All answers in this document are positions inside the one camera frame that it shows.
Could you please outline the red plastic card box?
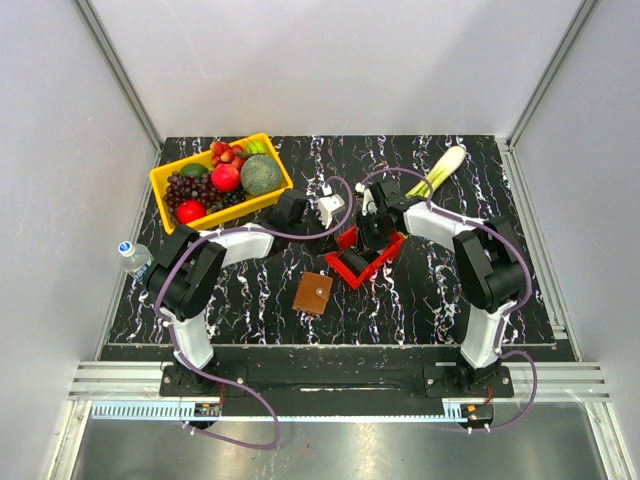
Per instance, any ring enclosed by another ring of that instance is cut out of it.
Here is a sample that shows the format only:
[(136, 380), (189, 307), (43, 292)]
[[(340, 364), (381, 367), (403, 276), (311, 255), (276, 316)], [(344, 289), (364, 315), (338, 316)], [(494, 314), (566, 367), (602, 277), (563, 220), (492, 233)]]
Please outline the red plastic card box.
[(356, 226), (352, 226), (338, 237), (339, 250), (327, 253), (325, 261), (349, 287), (358, 289), (379, 269), (397, 258), (406, 239), (401, 233), (393, 233), (383, 249), (358, 252), (356, 247), (360, 240), (359, 231)]

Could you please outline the brown leather card holder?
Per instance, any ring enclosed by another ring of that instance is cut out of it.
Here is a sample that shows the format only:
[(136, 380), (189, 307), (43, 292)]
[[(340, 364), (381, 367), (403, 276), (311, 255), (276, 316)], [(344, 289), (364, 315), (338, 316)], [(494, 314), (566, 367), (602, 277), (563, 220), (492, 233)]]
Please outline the brown leather card holder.
[(323, 315), (331, 298), (333, 279), (326, 275), (304, 272), (292, 308), (313, 315)]

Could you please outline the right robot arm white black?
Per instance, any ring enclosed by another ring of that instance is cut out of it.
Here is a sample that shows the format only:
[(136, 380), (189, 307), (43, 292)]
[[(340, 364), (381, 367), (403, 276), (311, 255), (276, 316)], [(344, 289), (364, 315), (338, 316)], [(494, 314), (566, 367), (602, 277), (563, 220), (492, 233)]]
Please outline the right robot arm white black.
[(470, 304), (461, 355), (466, 364), (455, 375), (457, 388), (469, 396), (491, 382), (487, 367), (499, 358), (501, 338), (512, 311), (531, 294), (531, 275), (508, 219), (470, 218), (428, 199), (408, 198), (392, 180), (359, 183), (362, 211), (356, 220), (367, 247), (378, 249), (393, 233), (421, 237), (454, 254), (464, 298)]

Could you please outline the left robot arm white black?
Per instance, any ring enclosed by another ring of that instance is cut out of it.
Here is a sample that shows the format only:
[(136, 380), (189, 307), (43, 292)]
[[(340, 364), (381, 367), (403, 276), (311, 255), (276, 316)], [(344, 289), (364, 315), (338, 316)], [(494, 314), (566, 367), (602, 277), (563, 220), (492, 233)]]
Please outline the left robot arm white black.
[(324, 196), (312, 205), (301, 191), (287, 190), (255, 222), (213, 231), (181, 225), (169, 235), (144, 286), (160, 302), (174, 356), (185, 366), (182, 383), (193, 394), (209, 393), (217, 381), (217, 372), (209, 365), (214, 351), (204, 314), (220, 271), (236, 263), (273, 256), (291, 241), (305, 244), (316, 255), (335, 251), (336, 240), (326, 232), (345, 207), (338, 194)]

